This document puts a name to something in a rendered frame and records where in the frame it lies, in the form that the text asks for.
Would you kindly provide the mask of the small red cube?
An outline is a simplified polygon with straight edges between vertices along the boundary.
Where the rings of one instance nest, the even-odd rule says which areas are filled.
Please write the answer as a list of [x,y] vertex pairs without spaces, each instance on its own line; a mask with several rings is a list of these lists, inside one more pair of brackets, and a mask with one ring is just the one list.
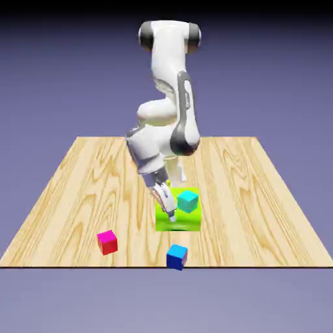
[[115,253],[118,250],[118,239],[112,230],[99,233],[97,240],[101,253],[104,256]]

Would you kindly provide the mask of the large green box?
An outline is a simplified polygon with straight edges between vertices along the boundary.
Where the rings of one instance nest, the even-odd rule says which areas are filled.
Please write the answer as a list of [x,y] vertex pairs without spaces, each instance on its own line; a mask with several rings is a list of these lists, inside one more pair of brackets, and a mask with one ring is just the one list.
[[172,195],[177,203],[177,196],[189,190],[198,194],[198,207],[192,213],[186,213],[177,208],[176,221],[170,222],[168,215],[163,212],[158,203],[155,203],[155,229],[157,231],[200,231],[202,209],[198,187],[171,187]]

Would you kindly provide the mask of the small teal cube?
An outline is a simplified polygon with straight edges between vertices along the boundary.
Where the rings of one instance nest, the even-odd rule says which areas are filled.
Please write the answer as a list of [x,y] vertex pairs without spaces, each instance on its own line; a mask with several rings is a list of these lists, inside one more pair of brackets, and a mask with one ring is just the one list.
[[177,208],[186,213],[192,213],[198,207],[198,194],[186,190],[177,196]]

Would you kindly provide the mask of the small blue cube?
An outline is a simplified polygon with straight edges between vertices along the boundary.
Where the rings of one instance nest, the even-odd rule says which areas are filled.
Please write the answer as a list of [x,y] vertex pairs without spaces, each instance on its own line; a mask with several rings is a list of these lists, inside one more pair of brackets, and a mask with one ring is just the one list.
[[187,247],[173,244],[166,254],[166,266],[181,271],[187,261],[187,254]]

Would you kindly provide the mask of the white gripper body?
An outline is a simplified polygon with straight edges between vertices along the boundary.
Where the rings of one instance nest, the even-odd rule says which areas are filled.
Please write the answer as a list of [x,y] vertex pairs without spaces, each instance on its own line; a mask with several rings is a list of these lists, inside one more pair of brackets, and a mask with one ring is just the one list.
[[150,192],[165,213],[175,213],[177,210],[176,202],[166,182],[155,183],[153,187],[150,187]]

